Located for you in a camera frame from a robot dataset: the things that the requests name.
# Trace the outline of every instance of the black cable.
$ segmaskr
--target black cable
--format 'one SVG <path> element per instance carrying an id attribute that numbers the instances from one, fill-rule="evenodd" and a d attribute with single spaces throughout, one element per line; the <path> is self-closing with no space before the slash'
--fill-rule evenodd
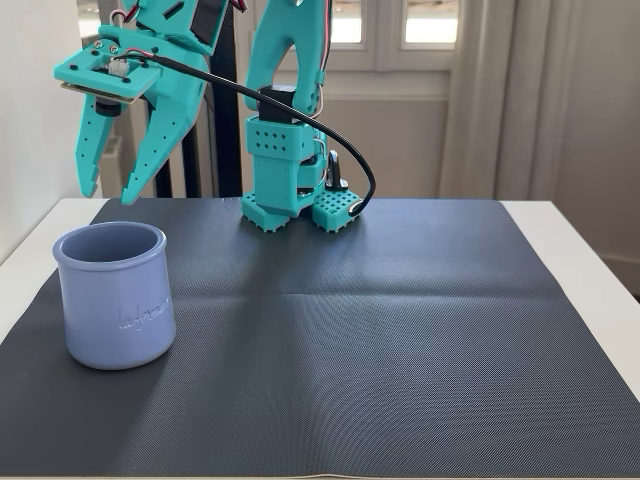
<path id="1" fill-rule="evenodd" d="M 283 112 L 287 113 L 293 118 L 300 120 L 301 122 L 304 122 L 307 125 L 310 125 L 311 127 L 317 130 L 320 130 L 322 133 L 326 134 L 328 137 L 333 138 L 336 142 L 338 142 L 340 145 L 346 148 L 351 155 L 353 155 L 356 161 L 360 164 L 360 167 L 362 167 L 362 170 L 367 176 L 367 179 L 369 180 L 369 191 L 365 195 L 364 199 L 362 199 L 361 202 L 356 203 L 355 208 L 349 211 L 349 215 L 351 217 L 360 215 L 360 213 L 362 213 L 362 211 L 365 209 L 367 204 L 371 201 L 371 198 L 373 197 L 373 194 L 376 191 L 376 179 L 373 175 L 373 171 L 371 171 L 371 167 L 369 167 L 369 164 L 364 159 L 364 157 L 353 145 L 351 145 L 347 141 L 347 139 L 345 139 L 342 135 L 335 132 L 334 130 L 331 130 L 329 127 L 323 125 L 322 123 L 314 120 L 313 118 L 303 113 L 300 113 L 298 110 L 291 108 L 285 105 L 284 103 L 274 100 L 273 98 L 267 97 L 266 95 L 256 92 L 255 90 L 251 90 L 250 88 L 247 88 L 244 85 L 240 85 L 238 83 L 232 82 L 231 80 L 227 80 L 226 78 L 212 75 L 211 73 L 208 73 L 208 72 L 203 72 L 202 70 L 198 70 L 197 68 L 190 67 L 180 62 L 176 62 L 175 60 L 172 60 L 167 57 L 162 57 L 160 55 L 142 56 L 142 55 L 134 55 L 134 54 L 125 54 L 125 55 L 120 55 L 118 58 L 135 58 L 140 61 L 145 61 L 145 60 L 153 61 L 158 63 L 159 65 L 170 68 L 171 70 L 175 70 L 176 72 L 184 73 L 185 75 L 190 75 L 192 77 L 199 78 L 206 82 L 218 83 L 220 85 L 224 85 L 226 87 L 231 88 L 232 90 L 235 90 L 237 93 L 241 93 L 242 95 L 253 98 L 258 102 L 264 102 L 268 105 L 271 105 L 274 108 L 282 110 Z"/>

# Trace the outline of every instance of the connector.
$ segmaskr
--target connector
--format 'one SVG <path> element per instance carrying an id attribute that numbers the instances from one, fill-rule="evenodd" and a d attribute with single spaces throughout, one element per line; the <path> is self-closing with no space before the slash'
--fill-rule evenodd
<path id="1" fill-rule="evenodd" d="M 126 60 L 117 60 L 112 58 L 107 66 L 109 70 L 109 75 L 114 75 L 116 77 L 124 78 L 129 75 L 129 62 Z"/>

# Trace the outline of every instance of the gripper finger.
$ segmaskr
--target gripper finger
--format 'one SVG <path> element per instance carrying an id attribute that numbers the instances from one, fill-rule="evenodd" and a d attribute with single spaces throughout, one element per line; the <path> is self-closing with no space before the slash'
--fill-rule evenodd
<path id="1" fill-rule="evenodd" d="M 76 145 L 76 171 L 80 191 L 90 197 L 96 190 L 99 164 L 113 124 L 113 117 L 95 111 L 95 96 L 85 95 L 80 134 Z"/>
<path id="2" fill-rule="evenodd" d="M 131 205 L 138 199 L 145 185 L 155 177 L 171 151 L 189 132 L 198 113 L 198 104 L 195 105 L 194 111 L 186 112 L 180 102 L 168 97 L 158 99 L 147 133 L 140 142 L 133 171 L 122 190 L 122 203 Z"/>

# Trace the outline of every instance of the blue cup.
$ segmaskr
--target blue cup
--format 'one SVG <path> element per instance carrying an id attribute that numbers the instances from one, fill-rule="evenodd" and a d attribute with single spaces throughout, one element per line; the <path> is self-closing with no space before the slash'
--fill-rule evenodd
<path id="1" fill-rule="evenodd" d="M 144 365 L 165 353 L 176 325 L 164 233 L 151 225 L 89 225 L 60 238 L 58 262 L 67 349 L 101 370 Z"/>

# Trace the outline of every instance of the white curtain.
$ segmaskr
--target white curtain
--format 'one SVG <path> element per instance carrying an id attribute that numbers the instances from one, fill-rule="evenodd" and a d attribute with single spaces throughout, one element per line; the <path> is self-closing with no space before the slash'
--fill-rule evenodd
<path id="1" fill-rule="evenodd" d="M 440 196 L 549 199 L 580 0 L 462 0 Z"/>

